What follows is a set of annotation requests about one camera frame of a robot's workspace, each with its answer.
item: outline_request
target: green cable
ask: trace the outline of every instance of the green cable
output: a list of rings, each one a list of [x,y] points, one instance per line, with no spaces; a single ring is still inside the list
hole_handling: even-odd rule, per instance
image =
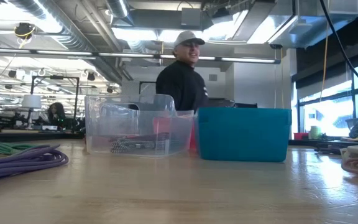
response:
[[[11,144],[0,142],[0,153],[5,155],[13,155],[23,150],[34,147],[34,145],[30,144]]]

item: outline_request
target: teal plastic bin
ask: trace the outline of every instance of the teal plastic bin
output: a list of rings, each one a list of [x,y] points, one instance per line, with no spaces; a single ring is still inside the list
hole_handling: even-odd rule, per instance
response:
[[[197,148],[202,159],[282,162],[290,127],[291,110],[200,108]]]

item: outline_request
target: man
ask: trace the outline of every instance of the man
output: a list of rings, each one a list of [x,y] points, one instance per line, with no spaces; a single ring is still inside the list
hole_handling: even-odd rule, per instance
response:
[[[173,49],[176,62],[162,70],[157,78],[157,94],[172,96],[178,111],[196,111],[208,100],[204,80],[194,71],[203,44],[191,31],[179,34]]]

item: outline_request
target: white lamp shade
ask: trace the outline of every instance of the white lamp shade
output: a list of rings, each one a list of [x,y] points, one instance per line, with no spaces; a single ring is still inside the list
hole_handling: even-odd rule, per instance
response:
[[[25,108],[41,108],[41,96],[25,95],[22,101],[22,107]]]

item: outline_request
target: clear plastic bin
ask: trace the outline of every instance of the clear plastic bin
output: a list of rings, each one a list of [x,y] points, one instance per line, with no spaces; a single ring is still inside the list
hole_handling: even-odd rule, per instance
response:
[[[163,157],[189,148],[193,111],[175,111],[173,98],[87,96],[86,148],[133,156]]]

